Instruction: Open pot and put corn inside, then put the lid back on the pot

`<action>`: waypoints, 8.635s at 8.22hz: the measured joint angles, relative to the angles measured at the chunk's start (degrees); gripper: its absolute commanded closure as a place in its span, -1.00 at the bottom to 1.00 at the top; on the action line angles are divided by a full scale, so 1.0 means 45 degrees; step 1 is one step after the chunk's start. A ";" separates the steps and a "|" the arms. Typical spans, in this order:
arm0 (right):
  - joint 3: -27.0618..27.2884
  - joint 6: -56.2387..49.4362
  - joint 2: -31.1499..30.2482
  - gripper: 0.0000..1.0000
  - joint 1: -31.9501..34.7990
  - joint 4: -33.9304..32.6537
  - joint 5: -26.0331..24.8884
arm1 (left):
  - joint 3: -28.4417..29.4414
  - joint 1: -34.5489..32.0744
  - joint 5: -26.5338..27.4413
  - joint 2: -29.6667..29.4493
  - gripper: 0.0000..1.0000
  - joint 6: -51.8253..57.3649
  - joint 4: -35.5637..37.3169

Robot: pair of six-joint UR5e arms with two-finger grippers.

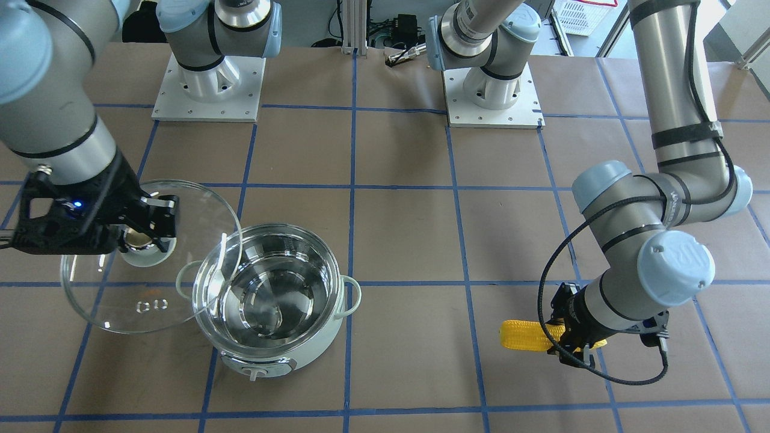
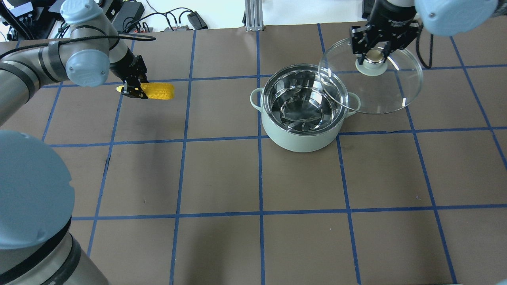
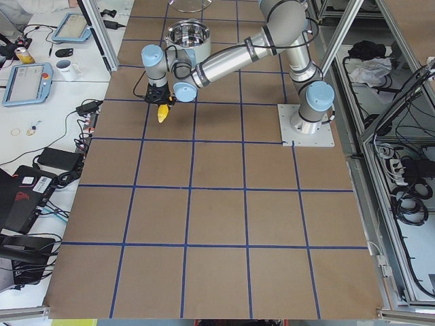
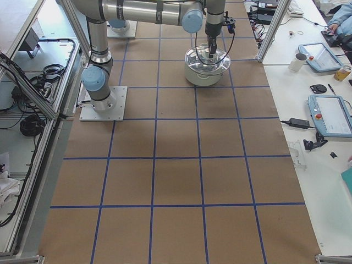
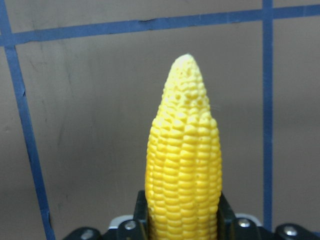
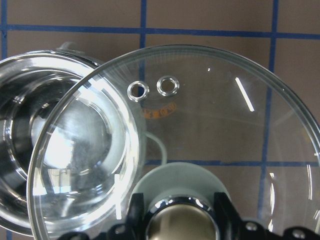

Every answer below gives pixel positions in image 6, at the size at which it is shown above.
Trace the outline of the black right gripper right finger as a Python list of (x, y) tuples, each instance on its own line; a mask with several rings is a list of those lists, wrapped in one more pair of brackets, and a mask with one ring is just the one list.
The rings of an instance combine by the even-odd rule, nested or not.
[(281, 235), (273, 233), (253, 220), (243, 220), (224, 192), (214, 194), (215, 221), (221, 240), (318, 240), (314, 231), (294, 226)]

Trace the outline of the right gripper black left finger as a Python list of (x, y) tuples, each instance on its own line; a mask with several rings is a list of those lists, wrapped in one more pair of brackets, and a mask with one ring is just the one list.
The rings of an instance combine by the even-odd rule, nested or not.
[(143, 193), (133, 193), (124, 223), (114, 225), (107, 232), (108, 240), (146, 240), (145, 202)]

